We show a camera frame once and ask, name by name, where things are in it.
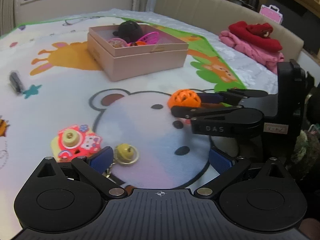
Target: bee illustration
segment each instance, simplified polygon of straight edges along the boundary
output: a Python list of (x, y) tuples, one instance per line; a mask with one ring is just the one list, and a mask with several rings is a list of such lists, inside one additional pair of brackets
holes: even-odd
[(2, 115), (0, 115), (0, 137), (5, 137), (5, 132), (7, 131), (7, 128), (10, 126), (8, 125), (9, 121), (1, 119)]

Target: black plush toy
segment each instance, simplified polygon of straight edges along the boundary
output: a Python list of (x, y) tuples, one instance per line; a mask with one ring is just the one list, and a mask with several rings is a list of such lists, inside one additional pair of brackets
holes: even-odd
[(136, 42), (143, 36), (143, 32), (139, 24), (134, 21), (126, 21), (119, 25), (118, 31), (113, 35), (125, 40), (127, 43)]

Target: silver bolt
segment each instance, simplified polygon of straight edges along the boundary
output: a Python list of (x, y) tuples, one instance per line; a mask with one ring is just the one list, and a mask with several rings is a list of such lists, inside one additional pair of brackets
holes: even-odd
[(119, 187), (115, 187), (109, 190), (109, 194), (113, 196), (121, 196), (123, 193), (124, 193), (124, 190)]
[(197, 192), (202, 196), (209, 196), (212, 194), (212, 189), (208, 187), (201, 187), (201, 188), (198, 188)]

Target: pink jacket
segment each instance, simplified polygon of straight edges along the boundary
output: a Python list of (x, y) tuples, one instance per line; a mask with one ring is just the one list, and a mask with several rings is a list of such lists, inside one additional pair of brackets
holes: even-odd
[(277, 62), (283, 62), (284, 56), (281, 52), (271, 53), (264, 49), (258, 48), (247, 41), (239, 39), (230, 31), (222, 31), (219, 35), (220, 41), (229, 47), (247, 55), (254, 59), (256, 62), (267, 67), (273, 73), (277, 73)]

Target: orange toy pumpkin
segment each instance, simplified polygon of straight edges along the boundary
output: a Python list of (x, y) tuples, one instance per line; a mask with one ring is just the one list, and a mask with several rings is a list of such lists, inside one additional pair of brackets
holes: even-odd
[(169, 108), (173, 106), (200, 107), (201, 99), (196, 92), (190, 89), (180, 89), (169, 98), (168, 106)]

